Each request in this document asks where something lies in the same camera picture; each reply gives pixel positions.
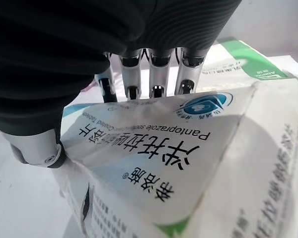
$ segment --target logo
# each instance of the logo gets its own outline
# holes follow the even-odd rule
[[[233,95],[230,93],[217,93],[204,95],[190,100],[177,110],[177,115],[181,118],[199,119],[213,117],[220,114],[233,101]]]

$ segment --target robotic hand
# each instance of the robotic hand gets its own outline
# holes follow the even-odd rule
[[[57,168],[63,108],[94,78],[116,102],[111,54],[128,99],[141,95],[149,50],[150,97],[166,96],[181,48],[175,94],[194,93],[204,58],[241,0],[0,0],[0,130],[16,158]]]

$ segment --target green stripe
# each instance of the green stripe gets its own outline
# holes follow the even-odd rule
[[[241,68],[249,76],[259,80],[289,78],[269,60],[241,41],[224,40],[219,42],[237,61],[240,60]]]

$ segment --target screw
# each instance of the screw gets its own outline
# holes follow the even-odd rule
[[[50,162],[52,162],[54,159],[55,159],[55,155],[52,155],[50,158],[47,158],[47,159],[45,160],[45,163],[50,163]]]

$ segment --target green label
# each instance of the green label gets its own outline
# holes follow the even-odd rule
[[[289,78],[269,60],[241,41],[224,40],[219,42],[237,61],[240,61],[241,68],[249,76],[259,80]]]
[[[161,231],[163,231],[170,238],[177,238],[185,230],[187,224],[189,222],[189,218],[186,218],[178,223],[174,223],[171,225],[156,225]]]

